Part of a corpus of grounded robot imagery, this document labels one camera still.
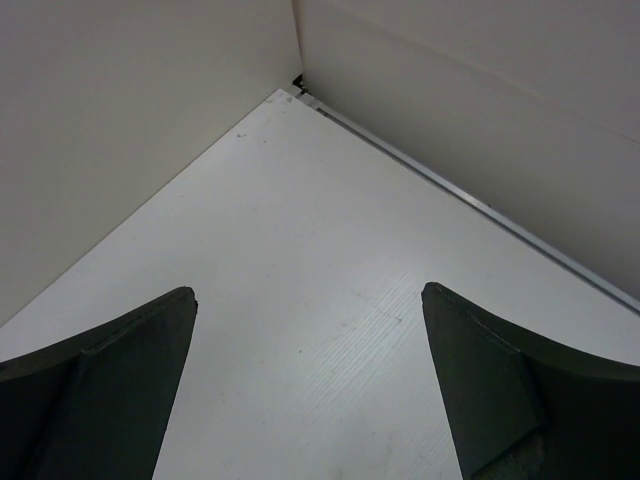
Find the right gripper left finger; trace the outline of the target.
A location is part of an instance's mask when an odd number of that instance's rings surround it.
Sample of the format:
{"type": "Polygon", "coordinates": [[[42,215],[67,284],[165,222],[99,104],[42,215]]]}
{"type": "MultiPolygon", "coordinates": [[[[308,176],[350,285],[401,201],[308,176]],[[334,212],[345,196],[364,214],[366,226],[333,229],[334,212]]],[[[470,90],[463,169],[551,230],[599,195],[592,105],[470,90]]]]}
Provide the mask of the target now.
{"type": "Polygon", "coordinates": [[[2,478],[152,478],[197,311],[179,287],[2,362],[2,478]]]}

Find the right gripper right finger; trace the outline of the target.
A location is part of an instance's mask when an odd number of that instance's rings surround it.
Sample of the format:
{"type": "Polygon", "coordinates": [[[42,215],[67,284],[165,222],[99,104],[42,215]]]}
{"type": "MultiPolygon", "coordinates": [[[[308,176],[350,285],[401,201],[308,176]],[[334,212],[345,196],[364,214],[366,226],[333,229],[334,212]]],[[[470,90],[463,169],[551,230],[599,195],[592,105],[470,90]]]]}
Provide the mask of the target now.
{"type": "Polygon", "coordinates": [[[638,478],[638,367],[543,337],[437,282],[422,305],[463,478],[638,478]]]}

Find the aluminium table edge rail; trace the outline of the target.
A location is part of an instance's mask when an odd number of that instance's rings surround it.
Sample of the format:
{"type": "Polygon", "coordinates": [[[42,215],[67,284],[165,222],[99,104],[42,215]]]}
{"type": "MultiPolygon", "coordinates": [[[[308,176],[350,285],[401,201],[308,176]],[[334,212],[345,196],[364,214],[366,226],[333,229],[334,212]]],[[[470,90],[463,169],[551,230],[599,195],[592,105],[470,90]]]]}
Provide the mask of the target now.
{"type": "Polygon", "coordinates": [[[344,115],[338,113],[336,110],[325,105],[323,102],[314,97],[306,88],[302,74],[299,74],[294,78],[291,83],[291,87],[295,90],[294,96],[311,109],[322,114],[324,117],[330,119],[332,122],[341,126],[343,129],[349,131],[351,134],[365,141],[367,144],[373,146],[376,150],[380,151],[394,161],[418,174],[426,181],[435,185],[437,188],[443,190],[447,194],[455,197],[457,200],[471,207],[476,212],[486,217],[500,228],[508,231],[511,235],[517,237],[519,240],[526,243],[529,247],[533,248],[538,253],[542,254],[552,262],[561,266],[563,269],[569,271],[572,275],[580,278],[582,281],[589,284],[591,287],[603,293],[610,299],[614,300],[616,303],[620,304],[627,310],[632,311],[635,314],[639,314],[638,299],[625,293],[618,287],[615,287],[610,282],[604,280],[599,275],[579,264],[577,261],[571,259],[556,248],[552,247],[547,242],[533,235],[525,228],[509,220],[489,204],[475,198],[452,182],[446,180],[441,175],[435,173],[433,170],[421,164],[411,156],[402,152],[395,146],[382,140],[380,137],[369,132],[364,127],[356,124],[344,115]]]}

